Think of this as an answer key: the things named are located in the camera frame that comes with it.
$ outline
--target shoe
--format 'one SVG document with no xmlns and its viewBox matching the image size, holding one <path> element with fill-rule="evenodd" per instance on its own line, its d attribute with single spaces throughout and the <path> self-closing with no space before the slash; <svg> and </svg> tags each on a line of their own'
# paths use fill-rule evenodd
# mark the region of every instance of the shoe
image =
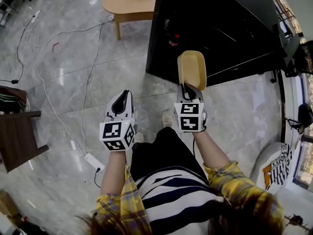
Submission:
<svg viewBox="0 0 313 235">
<path fill-rule="evenodd" d="M 171 127 L 172 128 L 172 115 L 170 111 L 163 112 L 162 115 L 163 127 Z"/>
<path fill-rule="evenodd" d="M 137 133 L 135 134 L 134 142 L 135 142 L 135 143 L 144 143 L 144 142 L 145 142 L 144 137 L 143 137 L 143 134 L 142 134 L 141 132 L 137 132 Z"/>
</svg>

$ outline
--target yellow tray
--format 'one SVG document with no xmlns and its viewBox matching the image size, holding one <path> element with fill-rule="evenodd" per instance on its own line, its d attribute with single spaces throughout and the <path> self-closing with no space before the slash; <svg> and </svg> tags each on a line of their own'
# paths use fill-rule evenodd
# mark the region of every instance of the yellow tray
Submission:
<svg viewBox="0 0 313 235">
<path fill-rule="evenodd" d="M 186 50 L 178 58 L 179 83 L 188 83 L 203 91 L 206 88 L 204 56 L 195 50 Z"/>
</svg>

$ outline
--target gray marble floor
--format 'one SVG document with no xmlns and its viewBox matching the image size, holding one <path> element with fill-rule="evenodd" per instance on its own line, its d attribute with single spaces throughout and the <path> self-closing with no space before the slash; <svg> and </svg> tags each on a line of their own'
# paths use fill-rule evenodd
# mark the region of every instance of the gray marble floor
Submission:
<svg viewBox="0 0 313 235">
<path fill-rule="evenodd" d="M 50 150 L 8 175 L 0 174 L 0 188 L 10 193 L 22 214 L 51 235 L 77 235 L 83 233 L 83 228 L 75 216 L 89 213 L 99 195 L 93 183 L 94 168 L 84 160 L 79 147 L 83 147 L 80 118 L 85 82 L 100 28 L 63 33 L 42 48 L 34 48 L 35 36 L 38 31 L 38 43 L 42 44 L 59 31 L 85 29 L 106 21 L 110 14 L 102 9 L 101 0 L 24 2 L 19 5 L 19 14 L 13 15 L 4 29 L 0 28 L 0 79 L 12 80 L 21 74 L 16 47 L 23 27 L 39 9 L 38 21 L 26 30 L 20 47 L 19 56 L 25 68 L 15 87 L 27 91 L 32 110 L 42 111 L 42 117 L 33 122 L 35 135 L 38 145 L 47 143 Z M 98 140 L 98 126 L 113 95 L 123 89 L 133 92 L 138 130 L 147 141 L 153 141 L 162 127 L 162 111 L 173 111 L 176 85 L 145 73 L 150 29 L 151 21 L 123 23 L 122 40 L 117 41 L 113 23 L 102 27 L 99 55 L 88 83 L 83 128 L 87 152 L 105 165 L 108 153 Z M 34 49 L 35 65 L 45 80 L 56 113 L 77 141 L 78 150 L 73 150 L 72 138 L 53 113 L 28 44 Z M 209 115 L 207 131 L 230 158 L 239 161 L 246 175 L 260 151 L 280 136 L 279 90 L 269 79 L 268 73 L 255 75 L 203 92 Z M 191 148 L 191 134 L 179 135 Z M 198 150 L 196 156 L 201 163 Z"/>
</svg>

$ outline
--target black cable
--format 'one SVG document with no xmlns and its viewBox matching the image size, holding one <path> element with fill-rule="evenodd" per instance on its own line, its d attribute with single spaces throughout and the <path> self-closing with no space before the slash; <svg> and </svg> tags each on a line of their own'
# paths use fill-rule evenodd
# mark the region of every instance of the black cable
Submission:
<svg viewBox="0 0 313 235">
<path fill-rule="evenodd" d="M 192 150 L 194 152 L 194 157 L 196 158 L 196 154 L 195 154 L 195 138 L 194 138 L 194 141 L 193 141 L 193 144 L 192 144 Z"/>
<path fill-rule="evenodd" d="M 25 31 L 26 31 L 26 28 L 29 26 L 31 20 L 32 20 L 34 17 L 35 17 L 35 15 L 30 18 L 28 24 L 24 27 L 24 30 L 23 30 L 23 32 L 22 32 L 22 35 L 21 35 L 19 44 L 18 44 L 18 46 L 17 46 L 17 48 L 16 48 L 16 56 L 17 56 L 17 58 L 18 58 L 19 63 L 22 65 L 22 72 L 21 72 L 20 78 L 19 78 L 19 79 L 13 79 L 13 80 L 11 80 L 11 81 L 5 80 L 5 79 L 0 79 L 0 81 L 9 82 L 9 83 L 12 83 L 12 84 L 17 84 L 17 83 L 20 81 L 20 79 L 22 78 L 23 72 L 24 72 L 24 64 L 20 61 L 20 58 L 19 58 L 19 47 L 20 47 L 22 38 L 23 38 L 23 36 L 24 36 L 24 33 L 25 33 Z"/>
<path fill-rule="evenodd" d="M 194 141 L 193 141 L 193 143 L 192 143 L 192 151 L 193 151 L 193 153 L 194 153 L 194 157 L 196 158 L 196 154 L 195 154 L 195 138 L 194 138 Z"/>
<path fill-rule="evenodd" d="M 35 15 L 33 15 L 33 16 L 30 18 L 30 20 L 29 20 L 28 24 L 26 24 L 26 26 L 24 27 L 24 30 L 23 30 L 23 33 L 22 33 L 22 35 L 21 35 L 21 38 L 20 38 L 19 44 L 18 44 L 18 46 L 17 46 L 17 48 L 16 48 L 16 56 L 17 56 L 17 58 L 18 58 L 19 63 L 20 63 L 20 64 L 21 64 L 21 66 L 22 66 L 21 76 L 20 76 L 20 78 L 17 80 L 17 82 L 19 82 L 19 81 L 20 81 L 20 79 L 22 78 L 22 76 L 23 76 L 23 71 L 24 71 L 24 64 L 23 64 L 23 63 L 20 61 L 20 59 L 19 59 L 19 47 L 20 47 L 20 44 L 21 44 L 22 38 L 23 38 L 23 36 L 24 36 L 24 33 L 25 33 L 25 31 L 26 31 L 26 28 L 27 28 L 27 27 L 28 27 L 28 25 L 30 24 L 30 22 L 31 22 L 31 20 L 33 19 L 33 17 L 35 17 Z"/>
<path fill-rule="evenodd" d="M 98 186 L 99 188 L 101 188 L 101 187 L 100 187 L 99 185 L 97 185 L 97 183 L 96 183 L 96 176 L 97 176 L 97 173 L 98 173 L 100 170 L 101 170 L 100 168 L 97 169 L 96 173 L 94 174 L 94 180 L 93 180 L 94 183 L 95 183 L 95 185 Z"/>
</svg>

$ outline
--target yellow plaid sleeve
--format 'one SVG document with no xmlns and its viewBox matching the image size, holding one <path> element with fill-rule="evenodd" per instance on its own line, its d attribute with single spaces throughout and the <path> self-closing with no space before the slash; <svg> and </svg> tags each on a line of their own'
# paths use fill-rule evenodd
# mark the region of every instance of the yellow plaid sleeve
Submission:
<svg viewBox="0 0 313 235">
<path fill-rule="evenodd" d="M 215 194 L 224 197 L 233 206 L 244 204 L 251 196 L 258 195 L 258 201 L 255 211 L 264 202 L 270 194 L 258 188 L 248 177 L 246 177 L 238 168 L 237 161 L 230 161 L 220 169 L 204 169 L 208 173 L 209 187 Z M 281 218 L 283 215 L 282 206 L 276 201 L 272 207 L 272 215 L 275 218 Z"/>
<path fill-rule="evenodd" d="M 93 211 L 97 221 L 102 221 L 105 215 L 110 212 L 120 217 L 121 196 L 114 194 L 105 194 L 97 198 L 96 210 Z"/>
</svg>

